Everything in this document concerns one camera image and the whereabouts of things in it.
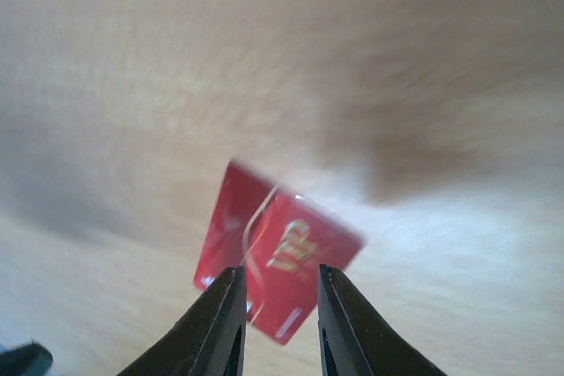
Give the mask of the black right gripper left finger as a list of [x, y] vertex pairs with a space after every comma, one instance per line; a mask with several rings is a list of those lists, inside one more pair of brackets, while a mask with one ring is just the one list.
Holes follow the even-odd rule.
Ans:
[[241, 375], [246, 295], [244, 268], [224, 269], [174, 326], [120, 374]]

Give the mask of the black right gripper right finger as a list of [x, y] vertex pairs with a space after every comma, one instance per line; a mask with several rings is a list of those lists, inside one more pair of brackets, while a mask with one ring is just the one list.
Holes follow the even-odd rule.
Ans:
[[324, 375], [436, 375], [340, 269], [319, 266], [318, 328]]

